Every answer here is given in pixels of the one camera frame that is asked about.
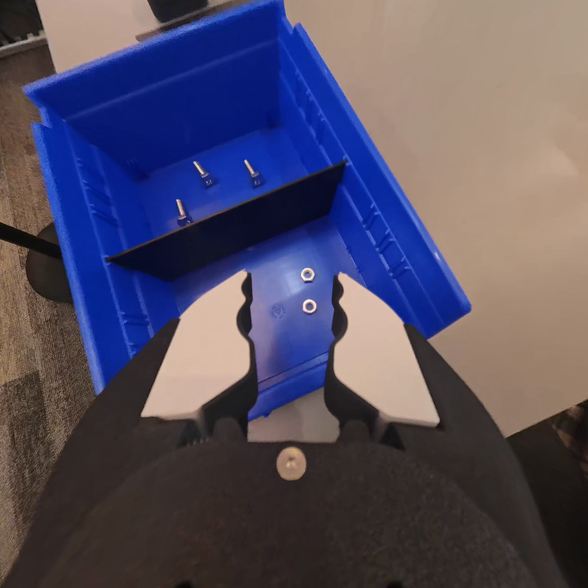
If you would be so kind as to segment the black bin divider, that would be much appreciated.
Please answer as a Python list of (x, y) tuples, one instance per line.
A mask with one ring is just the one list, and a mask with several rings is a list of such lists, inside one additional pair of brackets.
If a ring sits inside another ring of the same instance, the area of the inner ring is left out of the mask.
[(347, 160), (106, 258), (171, 282), (328, 216)]

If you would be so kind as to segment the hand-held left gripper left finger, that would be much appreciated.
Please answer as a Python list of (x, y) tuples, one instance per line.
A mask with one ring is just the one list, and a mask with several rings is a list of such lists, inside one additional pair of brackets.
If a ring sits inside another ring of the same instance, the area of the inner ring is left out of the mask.
[(191, 419), (200, 429), (232, 418), (247, 428), (258, 399), (252, 290), (252, 275), (240, 270), (181, 314), (142, 417)]

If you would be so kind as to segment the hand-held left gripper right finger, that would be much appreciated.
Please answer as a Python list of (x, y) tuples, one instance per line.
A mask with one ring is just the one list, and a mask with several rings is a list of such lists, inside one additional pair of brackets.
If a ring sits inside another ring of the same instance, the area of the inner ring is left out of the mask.
[(333, 341), (325, 405), (341, 428), (391, 423), (435, 428), (440, 417), (405, 323), (381, 298), (345, 273), (334, 276)]

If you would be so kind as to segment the black round stand base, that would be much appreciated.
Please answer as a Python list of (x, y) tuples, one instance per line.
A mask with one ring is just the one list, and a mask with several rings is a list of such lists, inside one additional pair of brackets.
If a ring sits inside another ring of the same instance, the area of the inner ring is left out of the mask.
[(37, 235), (1, 223), (1, 241), (27, 250), (26, 277), (39, 296), (56, 303), (73, 304), (62, 251), (53, 222)]

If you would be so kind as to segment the black power cube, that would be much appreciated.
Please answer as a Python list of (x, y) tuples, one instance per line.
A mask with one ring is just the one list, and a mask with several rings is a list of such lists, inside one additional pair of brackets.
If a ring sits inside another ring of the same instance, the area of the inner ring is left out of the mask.
[(161, 24), (205, 9), (209, 1), (147, 1), (154, 17)]

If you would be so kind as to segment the blue plastic bin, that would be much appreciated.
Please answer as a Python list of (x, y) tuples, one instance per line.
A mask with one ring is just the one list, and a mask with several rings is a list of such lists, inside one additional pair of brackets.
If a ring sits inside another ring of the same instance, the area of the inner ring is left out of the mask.
[[(96, 394), (168, 321), (252, 275), (267, 416), (323, 385), (332, 285), (344, 272), (430, 338), (472, 304), (335, 77), (283, 1), (181, 26), (24, 88)], [(252, 187), (243, 160), (264, 177)], [(165, 282), (106, 262), (347, 160), (328, 216)], [(205, 188), (192, 162), (216, 184)], [(300, 279), (312, 268), (311, 283)], [(308, 315), (302, 304), (316, 301)]]

